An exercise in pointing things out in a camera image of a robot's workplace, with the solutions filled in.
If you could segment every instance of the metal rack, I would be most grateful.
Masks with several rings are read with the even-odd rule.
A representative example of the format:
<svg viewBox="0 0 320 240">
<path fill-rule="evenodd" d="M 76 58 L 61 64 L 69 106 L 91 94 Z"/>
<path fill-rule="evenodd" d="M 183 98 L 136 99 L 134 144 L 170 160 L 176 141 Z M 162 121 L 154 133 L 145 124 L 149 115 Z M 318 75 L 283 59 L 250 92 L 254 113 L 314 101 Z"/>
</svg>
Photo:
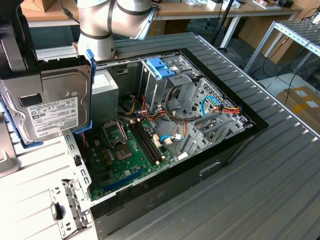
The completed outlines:
<svg viewBox="0 0 320 240">
<path fill-rule="evenodd" d="M 268 58 L 269 55 L 273 52 L 276 44 L 279 42 L 283 35 L 286 35 L 287 37 L 291 38 L 292 40 L 309 50 L 309 53 L 303 58 L 297 68 L 301 67 L 312 53 L 320 57 L 320 27 L 317 24 L 314 24 L 308 20 L 274 21 L 264 35 L 259 46 L 256 48 L 248 64 L 245 66 L 245 73 L 248 73 L 253 67 L 256 58 L 275 30 L 280 31 L 280 33 L 266 52 L 266 58 Z"/>
</svg>

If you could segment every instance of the blue latch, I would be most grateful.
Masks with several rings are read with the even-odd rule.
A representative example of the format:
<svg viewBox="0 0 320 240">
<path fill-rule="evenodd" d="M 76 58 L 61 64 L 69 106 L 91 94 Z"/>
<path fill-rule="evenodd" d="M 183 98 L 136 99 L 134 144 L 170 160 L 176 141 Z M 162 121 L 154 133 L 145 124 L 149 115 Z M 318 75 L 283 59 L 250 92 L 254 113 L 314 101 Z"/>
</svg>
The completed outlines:
<svg viewBox="0 0 320 240">
<path fill-rule="evenodd" d="M 150 58 L 146 61 L 146 63 L 152 68 L 155 74 L 161 79 L 173 77 L 176 75 L 174 71 L 171 71 L 168 68 L 167 63 L 164 63 L 158 57 Z"/>
</svg>

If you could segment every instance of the ram slot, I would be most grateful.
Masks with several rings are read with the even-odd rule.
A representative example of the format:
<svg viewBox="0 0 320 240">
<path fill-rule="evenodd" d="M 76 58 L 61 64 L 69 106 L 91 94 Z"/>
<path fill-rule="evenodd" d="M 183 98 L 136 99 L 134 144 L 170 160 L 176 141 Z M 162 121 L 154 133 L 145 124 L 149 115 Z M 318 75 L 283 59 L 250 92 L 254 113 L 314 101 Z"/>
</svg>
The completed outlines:
<svg viewBox="0 0 320 240">
<path fill-rule="evenodd" d="M 156 164 L 157 161 L 161 162 L 162 158 L 149 136 L 146 134 L 140 122 L 136 122 L 129 126 L 133 136 L 141 146 L 143 152 L 147 156 L 151 165 Z"/>
</svg>

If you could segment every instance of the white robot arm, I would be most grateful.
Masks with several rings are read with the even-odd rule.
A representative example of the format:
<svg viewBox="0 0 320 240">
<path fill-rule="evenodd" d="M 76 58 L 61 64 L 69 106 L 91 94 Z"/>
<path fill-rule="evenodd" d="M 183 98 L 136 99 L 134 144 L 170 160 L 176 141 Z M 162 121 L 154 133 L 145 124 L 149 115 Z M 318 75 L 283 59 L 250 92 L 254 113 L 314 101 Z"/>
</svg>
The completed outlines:
<svg viewBox="0 0 320 240">
<path fill-rule="evenodd" d="M 78 52 L 87 49 L 96 61 L 112 59 L 116 49 L 112 33 L 143 40 L 153 16 L 151 0 L 78 0 L 80 38 Z"/>
</svg>

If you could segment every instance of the hard drive label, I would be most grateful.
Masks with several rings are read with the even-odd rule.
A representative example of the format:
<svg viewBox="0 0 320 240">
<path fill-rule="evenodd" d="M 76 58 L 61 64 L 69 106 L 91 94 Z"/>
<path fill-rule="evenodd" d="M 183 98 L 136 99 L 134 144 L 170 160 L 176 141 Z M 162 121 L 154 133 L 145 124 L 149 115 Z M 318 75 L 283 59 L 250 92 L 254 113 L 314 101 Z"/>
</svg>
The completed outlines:
<svg viewBox="0 0 320 240">
<path fill-rule="evenodd" d="M 79 125 L 77 97 L 31 106 L 27 110 L 38 138 Z"/>
</svg>

